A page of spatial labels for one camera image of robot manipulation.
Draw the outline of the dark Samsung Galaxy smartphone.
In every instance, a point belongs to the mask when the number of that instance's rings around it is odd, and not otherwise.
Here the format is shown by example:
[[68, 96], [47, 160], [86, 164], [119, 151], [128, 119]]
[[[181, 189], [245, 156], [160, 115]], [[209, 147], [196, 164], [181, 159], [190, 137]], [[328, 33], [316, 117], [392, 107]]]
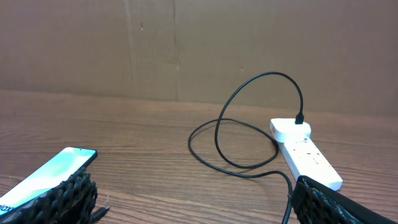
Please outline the dark Samsung Galaxy smartphone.
[[1, 215], [66, 181], [97, 157], [94, 149], [66, 147], [1, 197]]

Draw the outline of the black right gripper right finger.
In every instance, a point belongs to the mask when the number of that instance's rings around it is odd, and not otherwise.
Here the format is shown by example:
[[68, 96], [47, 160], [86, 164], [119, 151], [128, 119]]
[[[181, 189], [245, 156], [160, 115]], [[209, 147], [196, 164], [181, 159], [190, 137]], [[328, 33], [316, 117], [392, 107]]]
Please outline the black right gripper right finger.
[[397, 224], [306, 175], [297, 179], [291, 205], [300, 223]]

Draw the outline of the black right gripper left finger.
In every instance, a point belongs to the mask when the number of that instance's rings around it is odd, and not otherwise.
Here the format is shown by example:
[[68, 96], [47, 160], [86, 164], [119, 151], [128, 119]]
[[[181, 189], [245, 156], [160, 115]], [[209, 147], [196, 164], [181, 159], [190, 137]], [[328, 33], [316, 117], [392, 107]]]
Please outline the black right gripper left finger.
[[1, 215], [1, 224], [89, 224], [98, 196], [83, 167], [58, 186]]

